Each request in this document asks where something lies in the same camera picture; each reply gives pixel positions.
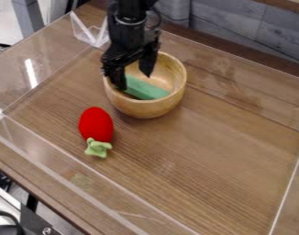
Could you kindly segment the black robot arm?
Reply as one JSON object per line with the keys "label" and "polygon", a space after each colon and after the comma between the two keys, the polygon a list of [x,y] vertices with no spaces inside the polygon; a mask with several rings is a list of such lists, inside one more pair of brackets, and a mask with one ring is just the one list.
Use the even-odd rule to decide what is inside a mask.
{"label": "black robot arm", "polygon": [[111,0],[107,10],[111,46],[100,61],[102,71],[112,84],[127,90],[126,68],[139,63],[150,77],[158,61],[162,15],[158,0]]}

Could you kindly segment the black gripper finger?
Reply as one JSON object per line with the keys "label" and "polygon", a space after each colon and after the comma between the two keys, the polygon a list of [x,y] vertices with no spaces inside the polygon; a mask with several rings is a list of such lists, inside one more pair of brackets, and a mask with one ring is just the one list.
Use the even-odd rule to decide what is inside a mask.
{"label": "black gripper finger", "polygon": [[126,68],[123,66],[112,66],[110,68],[110,78],[112,84],[120,89],[127,89]]}
{"label": "black gripper finger", "polygon": [[159,46],[148,46],[142,50],[142,57],[139,61],[139,69],[143,74],[150,77],[158,62],[158,49]]}

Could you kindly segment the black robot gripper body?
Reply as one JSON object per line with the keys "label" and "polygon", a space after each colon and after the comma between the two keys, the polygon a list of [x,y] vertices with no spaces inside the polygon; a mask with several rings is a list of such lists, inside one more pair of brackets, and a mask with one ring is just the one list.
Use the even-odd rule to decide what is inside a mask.
{"label": "black robot gripper body", "polygon": [[112,66],[126,68],[140,60],[144,48],[159,46],[162,16],[155,3],[110,3],[107,22],[111,46],[100,61],[110,75]]}

